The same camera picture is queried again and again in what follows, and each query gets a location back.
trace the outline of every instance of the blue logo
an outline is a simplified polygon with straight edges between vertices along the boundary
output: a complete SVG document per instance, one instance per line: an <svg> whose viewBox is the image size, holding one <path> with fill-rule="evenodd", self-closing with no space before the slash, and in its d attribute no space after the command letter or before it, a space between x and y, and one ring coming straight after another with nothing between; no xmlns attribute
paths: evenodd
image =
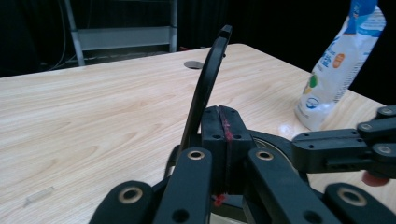
<svg viewBox="0 0 396 224"><path fill-rule="evenodd" d="M309 109L315 109L319 105L319 101L315 98L308 98L306 100L306 107Z"/></svg>

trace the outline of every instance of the table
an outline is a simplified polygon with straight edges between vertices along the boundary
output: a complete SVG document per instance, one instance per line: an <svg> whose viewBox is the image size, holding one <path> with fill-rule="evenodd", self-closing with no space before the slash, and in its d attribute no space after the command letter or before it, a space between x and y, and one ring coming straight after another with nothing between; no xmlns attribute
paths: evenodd
<svg viewBox="0 0 396 224"><path fill-rule="evenodd" d="M119 183L163 177L180 143L208 49L0 79L0 222L87 223ZM250 130L291 139L307 129L293 107L307 72L251 47L227 48L210 105L239 111ZM348 91L323 129L354 128L381 104ZM396 212L394 180L383 188L361 173L311 175L365 189Z"/></svg>

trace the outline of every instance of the white snack pouch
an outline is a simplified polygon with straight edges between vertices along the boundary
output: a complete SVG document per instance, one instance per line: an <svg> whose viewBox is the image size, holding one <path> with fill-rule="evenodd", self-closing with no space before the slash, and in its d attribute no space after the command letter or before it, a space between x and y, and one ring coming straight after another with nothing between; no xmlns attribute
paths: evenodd
<svg viewBox="0 0 396 224"><path fill-rule="evenodd" d="M294 112L311 131L318 131L361 70L386 21L377 0L352 0L348 17L315 65Z"/></svg>

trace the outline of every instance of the wooden table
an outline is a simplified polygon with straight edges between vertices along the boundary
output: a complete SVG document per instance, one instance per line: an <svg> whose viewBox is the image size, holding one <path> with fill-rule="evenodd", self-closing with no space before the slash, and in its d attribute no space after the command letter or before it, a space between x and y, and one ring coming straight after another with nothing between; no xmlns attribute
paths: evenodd
<svg viewBox="0 0 396 224"><path fill-rule="evenodd" d="M154 185L180 143L208 49L0 79L0 222L87 223L119 183ZM306 132L293 107L308 73L230 45L208 105L239 111L247 127L291 139ZM323 129L354 128L381 104L348 91ZM396 212L396 184L361 173L311 175L313 186L353 183Z"/></svg>

